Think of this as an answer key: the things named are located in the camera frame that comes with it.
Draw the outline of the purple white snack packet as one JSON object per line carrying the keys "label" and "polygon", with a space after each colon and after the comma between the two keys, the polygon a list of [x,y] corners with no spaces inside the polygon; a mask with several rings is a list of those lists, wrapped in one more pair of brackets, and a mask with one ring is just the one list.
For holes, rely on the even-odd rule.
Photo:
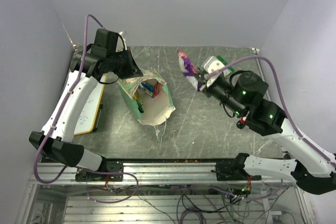
{"label": "purple white snack packet", "polygon": [[180,70],[187,81],[199,92],[200,84],[197,80],[198,72],[186,53],[177,50]]}

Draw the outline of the green printed paper bag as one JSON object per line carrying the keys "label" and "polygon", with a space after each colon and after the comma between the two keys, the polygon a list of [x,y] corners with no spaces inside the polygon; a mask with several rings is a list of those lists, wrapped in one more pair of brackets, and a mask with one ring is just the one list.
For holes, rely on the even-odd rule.
{"label": "green printed paper bag", "polygon": [[[118,81],[118,88],[125,104],[136,120],[155,129],[155,136],[161,143],[167,126],[167,120],[175,111],[172,96],[167,86],[167,82],[156,70],[142,70],[143,76],[138,78],[128,78]],[[144,113],[140,113],[133,95],[141,82],[155,84],[157,81],[161,84],[160,93],[151,98],[142,91],[139,91],[142,98]]]}

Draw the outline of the green yellow candy packet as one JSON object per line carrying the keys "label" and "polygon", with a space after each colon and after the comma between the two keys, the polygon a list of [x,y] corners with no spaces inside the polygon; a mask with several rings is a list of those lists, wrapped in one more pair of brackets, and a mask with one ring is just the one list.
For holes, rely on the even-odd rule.
{"label": "green yellow candy packet", "polygon": [[[227,61],[223,58],[223,57],[221,57],[220,55],[218,55],[217,57],[216,57],[224,66],[227,66],[228,65],[228,63],[227,63]],[[231,73],[234,73],[234,69],[232,68],[232,67],[229,67],[229,68],[227,68],[227,69],[225,69],[224,70],[224,76],[227,76],[227,75],[229,75],[229,74],[231,74]]]}

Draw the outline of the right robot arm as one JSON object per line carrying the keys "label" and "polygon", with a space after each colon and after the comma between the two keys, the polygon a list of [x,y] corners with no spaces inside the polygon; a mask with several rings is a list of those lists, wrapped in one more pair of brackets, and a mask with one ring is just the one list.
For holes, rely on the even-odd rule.
{"label": "right robot arm", "polygon": [[335,190],[335,154],[324,151],[303,134],[298,134],[290,124],[285,111],[264,98],[268,84],[252,71],[240,70],[239,78],[232,84],[220,74],[212,84],[200,71],[196,79],[207,97],[216,98],[224,110],[231,110],[236,126],[245,127],[268,138],[287,150],[290,159],[260,158],[239,153],[224,167],[217,165],[215,173],[220,180],[244,179],[248,176],[266,176],[295,183],[300,189],[322,195]]}

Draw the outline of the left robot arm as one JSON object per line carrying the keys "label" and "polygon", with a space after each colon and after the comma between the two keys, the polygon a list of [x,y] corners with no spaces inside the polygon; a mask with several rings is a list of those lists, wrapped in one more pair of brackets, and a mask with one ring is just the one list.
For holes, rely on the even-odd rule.
{"label": "left robot arm", "polygon": [[39,155],[68,167],[86,168],[94,180],[102,180],[107,175],[104,157],[72,140],[89,96],[109,72],[118,80],[143,75],[126,45],[124,32],[100,28],[92,44],[74,53],[67,84],[48,122],[29,136],[29,142]]}

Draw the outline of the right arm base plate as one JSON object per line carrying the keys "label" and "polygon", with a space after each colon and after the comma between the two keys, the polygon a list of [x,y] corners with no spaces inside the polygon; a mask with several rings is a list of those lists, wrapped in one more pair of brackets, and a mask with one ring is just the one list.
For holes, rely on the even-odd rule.
{"label": "right arm base plate", "polygon": [[252,181],[261,180],[260,175],[248,175],[242,169],[236,168],[233,159],[220,159],[216,162],[215,168],[211,169],[211,172],[216,175],[217,181],[238,181],[248,178],[251,178]]}

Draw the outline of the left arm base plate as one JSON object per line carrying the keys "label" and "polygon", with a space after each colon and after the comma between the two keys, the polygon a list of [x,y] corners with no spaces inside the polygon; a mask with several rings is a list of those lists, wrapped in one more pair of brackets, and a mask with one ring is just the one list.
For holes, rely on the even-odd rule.
{"label": "left arm base plate", "polygon": [[119,161],[106,161],[98,171],[77,169],[76,182],[121,182],[123,179],[124,166]]}

